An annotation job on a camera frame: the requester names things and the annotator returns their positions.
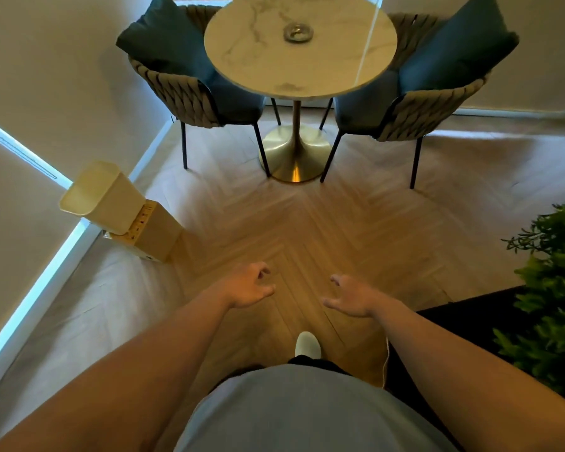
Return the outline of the person's right hand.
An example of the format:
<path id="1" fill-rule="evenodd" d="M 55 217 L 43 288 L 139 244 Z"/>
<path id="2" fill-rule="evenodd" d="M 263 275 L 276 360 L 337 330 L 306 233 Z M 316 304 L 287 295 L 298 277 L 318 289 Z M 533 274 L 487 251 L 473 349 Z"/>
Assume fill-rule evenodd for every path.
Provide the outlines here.
<path id="1" fill-rule="evenodd" d="M 341 313 L 354 318 L 375 318 L 385 301 L 385 295 L 347 274 L 333 274 L 331 282 L 338 288 L 339 295 L 346 304 L 347 311 Z"/>

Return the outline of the person's right forearm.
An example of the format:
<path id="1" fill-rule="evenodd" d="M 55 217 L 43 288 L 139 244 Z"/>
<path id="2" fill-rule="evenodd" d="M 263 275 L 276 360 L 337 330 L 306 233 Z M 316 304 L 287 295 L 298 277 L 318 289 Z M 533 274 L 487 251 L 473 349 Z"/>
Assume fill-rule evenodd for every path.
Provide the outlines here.
<path id="1" fill-rule="evenodd" d="M 383 326 L 410 377 L 469 452 L 565 452 L 565 399 L 527 373 L 376 295 Z"/>

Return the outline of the green leafy plant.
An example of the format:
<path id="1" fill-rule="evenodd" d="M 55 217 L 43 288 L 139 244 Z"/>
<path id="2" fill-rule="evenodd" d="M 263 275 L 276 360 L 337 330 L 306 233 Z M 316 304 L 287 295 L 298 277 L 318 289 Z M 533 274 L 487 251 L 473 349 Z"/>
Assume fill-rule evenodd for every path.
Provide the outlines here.
<path id="1" fill-rule="evenodd" d="M 526 314 L 524 331 L 493 329 L 498 354 L 565 397 L 565 203 L 505 239 L 508 250 L 527 251 L 515 270 L 524 291 L 513 307 Z"/>

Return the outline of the tan cardboard box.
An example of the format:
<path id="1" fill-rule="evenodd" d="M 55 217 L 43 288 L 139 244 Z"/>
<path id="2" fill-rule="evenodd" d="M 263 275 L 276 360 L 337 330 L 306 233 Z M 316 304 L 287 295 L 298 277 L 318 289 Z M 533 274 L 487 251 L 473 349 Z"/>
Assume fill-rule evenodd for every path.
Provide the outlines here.
<path id="1" fill-rule="evenodd" d="M 139 258 L 166 263 L 182 230 L 181 224 L 160 203 L 146 199 L 125 234 L 104 232 L 103 238 Z"/>

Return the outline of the cream plastic waste bin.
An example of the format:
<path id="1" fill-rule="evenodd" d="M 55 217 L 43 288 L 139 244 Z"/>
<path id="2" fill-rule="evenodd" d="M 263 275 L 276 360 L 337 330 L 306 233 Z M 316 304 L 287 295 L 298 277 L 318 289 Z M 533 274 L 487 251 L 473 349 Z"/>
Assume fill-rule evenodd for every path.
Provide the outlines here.
<path id="1" fill-rule="evenodd" d="M 144 195 L 116 164 L 94 161 L 61 197 L 59 207 L 109 233 L 123 235 L 145 201 Z"/>

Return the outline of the grey shirt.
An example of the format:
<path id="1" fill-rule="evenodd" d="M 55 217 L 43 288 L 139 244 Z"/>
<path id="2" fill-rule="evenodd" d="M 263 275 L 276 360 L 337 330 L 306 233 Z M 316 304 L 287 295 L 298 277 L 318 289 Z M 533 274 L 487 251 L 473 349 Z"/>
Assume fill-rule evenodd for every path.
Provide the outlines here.
<path id="1" fill-rule="evenodd" d="M 458 452 L 415 410 L 350 375 L 282 364 L 230 378 L 174 452 Z"/>

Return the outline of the person's left hand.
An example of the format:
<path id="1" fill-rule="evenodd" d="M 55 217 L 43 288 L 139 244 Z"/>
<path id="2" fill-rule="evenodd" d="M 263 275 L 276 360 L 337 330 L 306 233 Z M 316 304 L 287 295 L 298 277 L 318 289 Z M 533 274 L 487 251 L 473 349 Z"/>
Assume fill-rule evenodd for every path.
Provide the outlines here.
<path id="1" fill-rule="evenodd" d="M 228 309 L 243 309 L 258 303 L 256 286 L 264 285 L 261 281 L 271 270 L 263 261 L 241 265 L 216 283 L 217 296 Z"/>

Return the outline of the dark teal cushion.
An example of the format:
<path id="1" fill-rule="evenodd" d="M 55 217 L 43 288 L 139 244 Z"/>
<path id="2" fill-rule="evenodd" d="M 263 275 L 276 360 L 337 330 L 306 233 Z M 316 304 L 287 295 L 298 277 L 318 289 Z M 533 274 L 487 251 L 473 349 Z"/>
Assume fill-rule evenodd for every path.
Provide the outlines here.
<path id="1" fill-rule="evenodd" d="M 173 0 L 152 0 L 146 12 L 117 37 L 116 46 L 156 72 L 186 75 L 204 84 L 216 73 L 203 33 Z"/>
<path id="2" fill-rule="evenodd" d="M 464 87 L 483 78 L 519 45 L 497 0 L 468 0 L 400 67 L 401 93 Z"/>

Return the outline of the black shorts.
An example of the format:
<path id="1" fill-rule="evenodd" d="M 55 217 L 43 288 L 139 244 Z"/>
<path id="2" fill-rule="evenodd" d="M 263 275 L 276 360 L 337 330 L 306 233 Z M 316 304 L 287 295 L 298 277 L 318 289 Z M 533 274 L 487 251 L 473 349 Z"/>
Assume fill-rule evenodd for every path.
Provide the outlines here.
<path id="1" fill-rule="evenodd" d="M 339 367 L 337 364 L 335 364 L 335 363 L 333 363 L 333 362 L 331 362 L 327 359 L 312 358 L 312 357 L 309 357 L 309 356 L 306 356 L 306 355 L 303 355 L 303 354 L 291 358 L 287 362 L 287 364 L 311 366 L 311 367 L 323 369 L 323 370 L 326 370 L 326 371 L 331 371 L 331 372 L 336 372 L 336 373 L 339 373 L 339 374 L 352 376 L 349 372 L 346 372 L 341 367 Z"/>

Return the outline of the white shoe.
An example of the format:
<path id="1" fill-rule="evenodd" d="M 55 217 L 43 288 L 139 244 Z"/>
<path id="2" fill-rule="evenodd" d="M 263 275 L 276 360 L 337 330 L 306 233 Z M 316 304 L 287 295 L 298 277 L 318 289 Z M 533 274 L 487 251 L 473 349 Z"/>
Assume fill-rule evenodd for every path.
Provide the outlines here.
<path id="1" fill-rule="evenodd" d="M 305 356 L 312 359 L 322 357 L 322 349 L 317 337 L 308 331 L 301 332 L 296 340 L 294 357 Z"/>

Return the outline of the woven beige chair black legs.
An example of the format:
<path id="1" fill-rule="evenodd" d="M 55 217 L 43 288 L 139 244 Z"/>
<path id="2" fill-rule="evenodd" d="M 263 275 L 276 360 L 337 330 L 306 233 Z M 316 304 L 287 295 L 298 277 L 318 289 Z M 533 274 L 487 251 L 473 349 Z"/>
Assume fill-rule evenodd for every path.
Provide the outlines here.
<path id="1" fill-rule="evenodd" d="M 319 129 L 332 106 L 338 133 L 325 164 L 324 182 L 342 136 L 370 136 L 379 142 L 416 141 L 410 189 L 414 189 L 424 137 L 433 132 L 459 106 L 487 83 L 491 71 L 465 86 L 443 90 L 400 91 L 399 69 L 440 28 L 446 19 L 434 14 L 389 14 L 398 36 L 390 66 L 361 89 L 331 98 Z"/>
<path id="2" fill-rule="evenodd" d="M 203 33 L 219 7 L 179 6 Z M 258 121 L 263 115 L 266 97 L 235 85 L 216 71 L 209 84 L 186 76 L 150 70 L 128 55 L 135 72 L 145 80 L 172 116 L 181 123 L 183 165 L 187 169 L 186 126 L 220 128 L 226 125 L 252 126 L 267 177 L 271 171 L 266 159 Z"/>

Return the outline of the glass ashtray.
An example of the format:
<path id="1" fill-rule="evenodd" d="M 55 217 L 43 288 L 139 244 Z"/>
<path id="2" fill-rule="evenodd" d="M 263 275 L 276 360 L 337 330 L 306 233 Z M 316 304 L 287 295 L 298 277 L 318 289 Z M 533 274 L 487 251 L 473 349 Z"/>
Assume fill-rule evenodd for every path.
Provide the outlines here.
<path id="1" fill-rule="evenodd" d="M 313 36 L 314 29 L 306 23 L 290 22 L 283 30 L 283 37 L 289 43 L 308 43 L 313 39 Z"/>

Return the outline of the black low cabinet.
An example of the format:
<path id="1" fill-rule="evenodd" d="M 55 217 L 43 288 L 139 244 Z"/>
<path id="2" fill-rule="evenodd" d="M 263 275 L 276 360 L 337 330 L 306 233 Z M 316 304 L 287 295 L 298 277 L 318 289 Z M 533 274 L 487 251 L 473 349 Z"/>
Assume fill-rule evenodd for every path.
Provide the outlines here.
<path id="1" fill-rule="evenodd" d="M 499 346 L 493 341 L 494 328 L 504 333 L 525 336 L 528 331 L 533 330 L 539 320 L 533 313 L 526 313 L 514 306 L 516 296 L 524 292 L 524 286 L 508 288 L 423 309 L 418 311 L 418 314 L 476 346 L 497 354 Z M 565 364 L 559 368 L 565 373 Z M 423 417 L 437 420 L 393 346 L 390 346 L 385 388 Z M 565 384 L 562 396 L 565 398 Z"/>

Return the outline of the person's left forearm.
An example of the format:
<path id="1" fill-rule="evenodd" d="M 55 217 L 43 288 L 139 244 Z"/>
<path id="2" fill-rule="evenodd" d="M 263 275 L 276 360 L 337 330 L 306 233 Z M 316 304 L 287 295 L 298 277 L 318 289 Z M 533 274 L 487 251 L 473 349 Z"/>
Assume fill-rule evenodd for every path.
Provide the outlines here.
<path id="1" fill-rule="evenodd" d="M 0 452 L 152 452 L 231 301 L 205 291 L 115 349 L 0 439 Z"/>

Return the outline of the round marble table gold base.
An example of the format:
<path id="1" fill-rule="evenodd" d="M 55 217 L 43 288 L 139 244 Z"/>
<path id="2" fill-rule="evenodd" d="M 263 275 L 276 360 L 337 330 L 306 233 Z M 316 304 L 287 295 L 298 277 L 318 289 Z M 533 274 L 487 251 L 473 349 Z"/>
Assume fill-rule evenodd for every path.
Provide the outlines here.
<path id="1" fill-rule="evenodd" d="M 293 102 L 291 126 L 263 138 L 271 176 L 283 182 L 320 178 L 332 146 L 301 123 L 302 102 L 361 89 L 391 64 L 396 29 L 367 0 L 233 0 L 209 21 L 205 48 L 215 69 L 242 89 Z M 304 44 L 285 41 L 284 27 L 314 29 Z"/>

